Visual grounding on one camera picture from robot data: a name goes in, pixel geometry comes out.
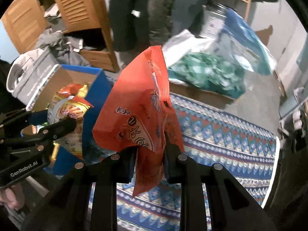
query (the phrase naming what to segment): screw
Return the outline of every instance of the screw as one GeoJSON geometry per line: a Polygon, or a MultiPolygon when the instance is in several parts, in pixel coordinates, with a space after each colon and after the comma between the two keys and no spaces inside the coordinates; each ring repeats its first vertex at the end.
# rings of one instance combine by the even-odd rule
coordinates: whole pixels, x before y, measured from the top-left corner
{"type": "Polygon", "coordinates": [[[81,168],[83,168],[84,167],[84,164],[82,163],[82,162],[77,162],[76,164],[75,164],[75,168],[76,169],[81,169],[81,168]]]}
{"type": "Polygon", "coordinates": [[[179,158],[180,161],[186,161],[187,160],[186,155],[179,155],[178,158],[179,158]]]}
{"type": "Polygon", "coordinates": [[[222,165],[220,163],[215,163],[214,164],[214,169],[216,170],[222,170],[222,165]]]}
{"type": "Polygon", "coordinates": [[[43,149],[44,149],[44,146],[43,146],[43,145],[39,145],[39,146],[38,146],[38,151],[43,151],[43,149]]]}
{"type": "Polygon", "coordinates": [[[118,160],[118,159],[120,159],[120,155],[118,155],[118,154],[113,154],[111,156],[111,160],[118,160]]]}

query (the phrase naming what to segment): patterned rug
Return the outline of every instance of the patterned rug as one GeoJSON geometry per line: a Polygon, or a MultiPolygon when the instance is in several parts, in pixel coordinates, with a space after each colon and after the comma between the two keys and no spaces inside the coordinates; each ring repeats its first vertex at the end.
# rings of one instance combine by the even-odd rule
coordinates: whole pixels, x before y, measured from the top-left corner
{"type": "MultiPolygon", "coordinates": [[[[170,97],[181,126],[186,155],[209,166],[221,163],[260,205],[264,205],[277,166],[279,141],[276,144],[276,136],[200,102],[173,93],[170,97]]],[[[130,184],[117,185],[119,226],[131,231],[179,230],[180,184],[170,185],[162,180],[159,185],[135,198],[132,198],[133,188],[134,178],[130,184]]],[[[203,192],[208,230],[211,230],[205,186],[203,192]]]]}

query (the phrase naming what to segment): finger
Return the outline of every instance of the finger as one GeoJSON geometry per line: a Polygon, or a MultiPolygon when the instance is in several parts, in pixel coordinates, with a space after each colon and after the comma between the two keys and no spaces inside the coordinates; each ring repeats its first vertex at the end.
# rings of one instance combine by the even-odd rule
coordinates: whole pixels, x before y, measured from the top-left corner
{"type": "Polygon", "coordinates": [[[13,191],[10,190],[9,188],[6,190],[0,191],[0,201],[4,203],[10,203],[11,199],[14,199],[13,195],[14,195],[13,191]]]}
{"type": "Polygon", "coordinates": [[[9,206],[10,209],[16,209],[18,210],[18,202],[17,201],[12,201],[10,203],[7,204],[9,206]]]}
{"type": "Polygon", "coordinates": [[[21,209],[25,204],[25,195],[23,194],[23,188],[20,183],[17,183],[11,187],[16,197],[16,204],[14,208],[16,210],[21,209]]]}
{"type": "Polygon", "coordinates": [[[10,188],[7,188],[4,192],[9,202],[13,202],[17,200],[14,192],[10,188]]]}

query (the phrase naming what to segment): red snack bag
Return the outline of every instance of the red snack bag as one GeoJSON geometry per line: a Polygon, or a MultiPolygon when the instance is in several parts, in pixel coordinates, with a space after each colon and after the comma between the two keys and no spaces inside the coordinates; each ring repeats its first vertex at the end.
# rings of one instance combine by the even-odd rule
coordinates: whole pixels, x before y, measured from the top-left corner
{"type": "Polygon", "coordinates": [[[133,196],[150,190],[163,176],[164,131],[184,151],[163,52],[161,46],[153,46],[121,72],[93,128],[93,137],[103,148],[140,146],[133,196]]]}
{"type": "Polygon", "coordinates": [[[58,93],[59,94],[65,94],[65,93],[69,93],[71,95],[77,95],[78,91],[83,87],[83,85],[79,84],[79,83],[71,83],[67,86],[65,86],[64,88],[61,88],[58,93]]]}

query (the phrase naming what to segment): green cloth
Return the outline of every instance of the green cloth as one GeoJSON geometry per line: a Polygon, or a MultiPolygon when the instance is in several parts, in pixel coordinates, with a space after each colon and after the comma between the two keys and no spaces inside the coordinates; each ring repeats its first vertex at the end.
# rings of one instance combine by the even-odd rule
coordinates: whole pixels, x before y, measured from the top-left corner
{"type": "Polygon", "coordinates": [[[239,64],[205,52],[186,54],[168,68],[169,78],[233,99],[245,92],[244,73],[239,64]]]}

